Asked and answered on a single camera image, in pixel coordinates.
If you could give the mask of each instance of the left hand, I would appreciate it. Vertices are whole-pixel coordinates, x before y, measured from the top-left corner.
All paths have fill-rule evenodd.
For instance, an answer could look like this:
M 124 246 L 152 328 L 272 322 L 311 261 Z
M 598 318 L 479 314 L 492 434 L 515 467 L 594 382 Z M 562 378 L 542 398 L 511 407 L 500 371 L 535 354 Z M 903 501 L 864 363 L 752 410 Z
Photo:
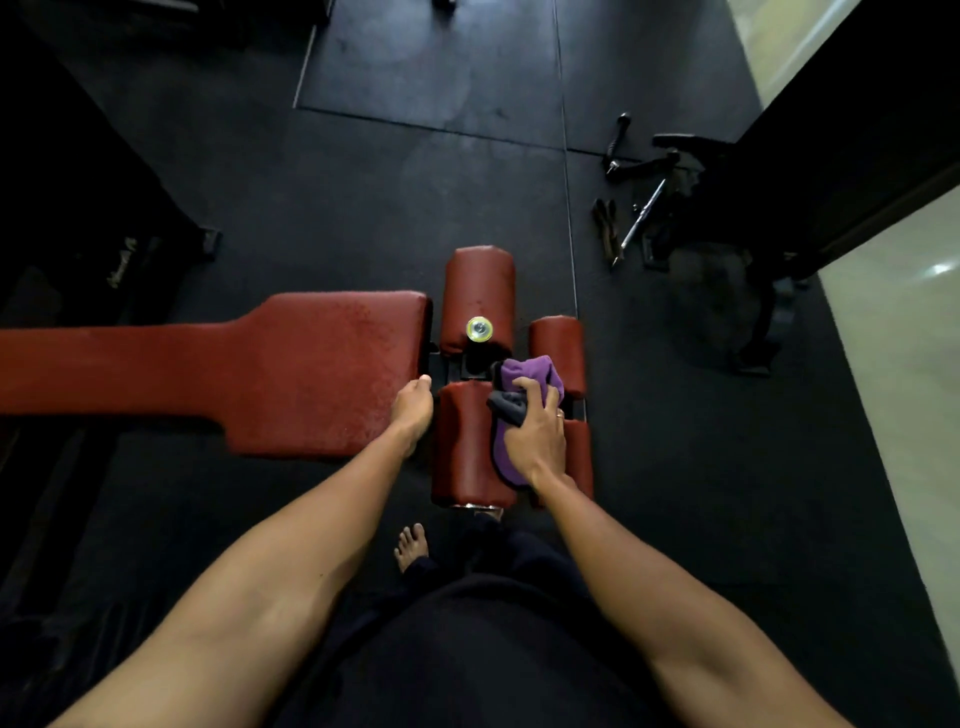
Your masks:
M 391 427 L 396 427 L 410 438 L 409 456 L 433 418 L 433 394 L 430 392 L 431 379 L 421 375 L 412 379 L 396 394 L 394 406 L 390 412 Z

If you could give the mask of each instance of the red padded bench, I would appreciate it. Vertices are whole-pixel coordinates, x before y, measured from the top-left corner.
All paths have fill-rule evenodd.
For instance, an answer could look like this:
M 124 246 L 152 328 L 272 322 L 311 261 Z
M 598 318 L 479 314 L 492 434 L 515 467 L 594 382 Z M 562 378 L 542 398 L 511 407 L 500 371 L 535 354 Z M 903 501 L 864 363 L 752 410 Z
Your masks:
M 346 457 L 420 373 L 430 316 L 414 291 L 286 293 L 223 324 L 0 330 L 0 415 L 202 417 L 239 454 Z

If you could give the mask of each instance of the purple microfiber cloth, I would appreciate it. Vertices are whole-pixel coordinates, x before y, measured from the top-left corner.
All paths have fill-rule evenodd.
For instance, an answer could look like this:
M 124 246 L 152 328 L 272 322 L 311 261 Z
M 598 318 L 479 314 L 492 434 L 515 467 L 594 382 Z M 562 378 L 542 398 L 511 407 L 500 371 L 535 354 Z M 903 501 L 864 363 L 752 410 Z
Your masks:
M 496 370 L 493 378 L 493 386 L 504 392 L 522 392 L 521 387 L 514 385 L 514 379 L 519 376 L 528 376 L 540 383 L 540 396 L 542 402 L 546 404 L 546 387 L 552 384 L 560 390 L 560 401 L 564 401 L 564 383 L 557 374 L 553 361 L 549 356 L 538 356 L 535 359 L 526 361 L 517 361 L 516 359 L 504 359 L 503 363 Z M 510 462 L 510 456 L 507 454 L 507 445 L 503 441 L 503 436 L 507 431 L 507 423 L 500 418 L 493 419 L 493 437 L 492 437 L 492 456 L 493 467 L 496 473 L 511 488 L 529 488 L 530 483 L 521 475 L 514 464 Z

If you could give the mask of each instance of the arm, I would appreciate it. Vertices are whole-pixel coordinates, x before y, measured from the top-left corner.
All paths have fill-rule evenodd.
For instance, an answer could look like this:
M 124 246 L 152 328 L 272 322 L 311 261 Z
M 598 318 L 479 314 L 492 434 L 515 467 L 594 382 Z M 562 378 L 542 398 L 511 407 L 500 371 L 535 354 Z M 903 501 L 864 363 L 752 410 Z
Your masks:
M 743 612 L 644 544 L 564 475 L 563 420 L 530 379 L 527 419 L 508 432 L 517 469 L 553 514 L 603 614 L 643 654 L 691 728 L 850 728 Z
M 422 376 L 397 395 L 380 437 L 228 548 L 155 633 L 53 725 L 258 725 L 356 573 L 432 413 Z

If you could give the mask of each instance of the right hand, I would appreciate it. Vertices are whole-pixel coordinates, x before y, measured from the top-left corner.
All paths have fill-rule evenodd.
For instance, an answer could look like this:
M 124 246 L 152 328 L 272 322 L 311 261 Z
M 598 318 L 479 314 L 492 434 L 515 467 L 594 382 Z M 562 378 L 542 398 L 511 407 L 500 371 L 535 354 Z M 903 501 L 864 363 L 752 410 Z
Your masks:
M 560 392 L 548 386 L 543 404 L 540 384 L 534 379 L 519 376 L 514 386 L 527 391 L 527 416 L 522 427 L 508 427 L 504 435 L 510 462 L 535 489 L 549 475 L 565 480 L 566 439 L 564 412 L 558 406 Z

